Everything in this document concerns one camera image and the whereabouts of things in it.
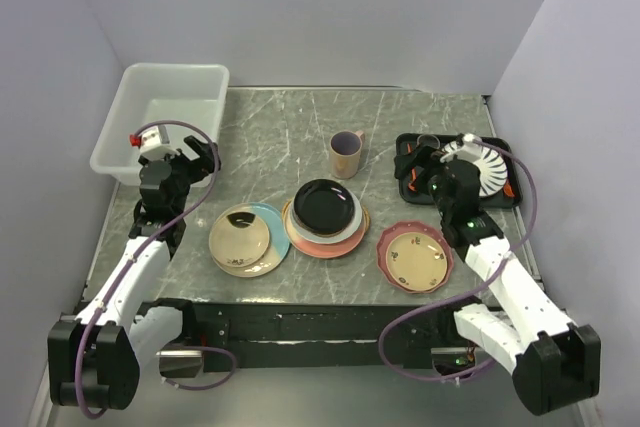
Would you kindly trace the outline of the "white grey rimmed plate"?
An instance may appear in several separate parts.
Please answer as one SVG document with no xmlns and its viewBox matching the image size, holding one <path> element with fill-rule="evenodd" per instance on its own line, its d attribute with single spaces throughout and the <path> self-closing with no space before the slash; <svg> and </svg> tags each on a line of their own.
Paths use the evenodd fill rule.
<svg viewBox="0 0 640 427">
<path fill-rule="evenodd" d="M 325 245 L 342 242 L 355 234 L 363 216 L 362 205 L 352 192 L 327 179 L 304 184 L 287 213 L 292 227 L 304 240 Z"/>
</svg>

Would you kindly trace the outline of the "black glossy plate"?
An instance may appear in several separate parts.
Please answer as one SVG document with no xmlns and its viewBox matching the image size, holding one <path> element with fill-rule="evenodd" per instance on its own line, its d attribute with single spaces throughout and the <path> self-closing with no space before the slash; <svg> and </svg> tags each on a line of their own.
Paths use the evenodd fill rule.
<svg viewBox="0 0 640 427">
<path fill-rule="evenodd" d="M 314 179 L 296 192 L 293 215 L 310 232 L 331 236 L 343 231 L 352 222 L 355 202 L 348 189 L 340 183 Z"/>
</svg>

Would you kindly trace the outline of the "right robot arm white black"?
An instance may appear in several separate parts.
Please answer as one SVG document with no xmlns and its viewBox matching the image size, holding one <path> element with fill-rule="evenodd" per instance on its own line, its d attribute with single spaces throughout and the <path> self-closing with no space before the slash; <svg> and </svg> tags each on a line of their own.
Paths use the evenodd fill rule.
<svg viewBox="0 0 640 427">
<path fill-rule="evenodd" d="M 485 142 L 474 135 L 445 153 L 428 146 L 399 154 L 394 176 L 404 179 L 418 167 L 416 188 L 431 196 L 441 230 L 482 282 L 471 291 L 416 308 L 384 328 L 389 333 L 415 315 L 449 305 L 455 311 L 437 322 L 449 345 L 469 340 L 511 375 L 515 392 L 540 416 L 598 395 L 601 340 L 593 327 L 577 325 L 529 275 L 502 230 L 482 208 L 480 157 Z"/>
</svg>

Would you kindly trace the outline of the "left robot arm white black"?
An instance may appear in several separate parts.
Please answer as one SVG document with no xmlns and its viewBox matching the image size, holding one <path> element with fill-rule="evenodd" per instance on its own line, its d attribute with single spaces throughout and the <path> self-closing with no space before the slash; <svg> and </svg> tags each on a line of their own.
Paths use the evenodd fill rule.
<svg viewBox="0 0 640 427">
<path fill-rule="evenodd" d="M 144 301 L 148 285 L 169 266 L 194 211 L 191 187 L 213 182 L 221 167 L 217 144 L 185 137 L 195 153 L 164 152 L 142 133 L 131 136 L 140 150 L 140 198 L 120 261 L 94 298 L 71 320 L 59 320 L 47 338 L 53 404 L 75 406 L 89 419 L 127 408 L 141 370 L 165 346 L 184 349 L 201 339 L 192 302 Z"/>
</svg>

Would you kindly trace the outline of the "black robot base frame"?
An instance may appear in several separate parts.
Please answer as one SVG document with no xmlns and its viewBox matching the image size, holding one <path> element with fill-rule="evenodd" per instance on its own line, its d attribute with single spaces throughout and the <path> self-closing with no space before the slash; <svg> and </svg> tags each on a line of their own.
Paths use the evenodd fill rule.
<svg viewBox="0 0 640 427">
<path fill-rule="evenodd" d="M 385 360 L 406 369 L 429 369 L 432 352 L 466 353 L 472 348 L 454 324 L 451 306 L 402 322 L 388 334 L 389 323 L 409 312 L 407 306 L 357 306 L 192 302 L 164 298 L 143 303 L 138 311 L 173 307 L 186 322 L 176 339 L 185 346 L 208 346 L 205 372 L 226 372 L 234 354 L 241 369 L 351 367 Z"/>
</svg>

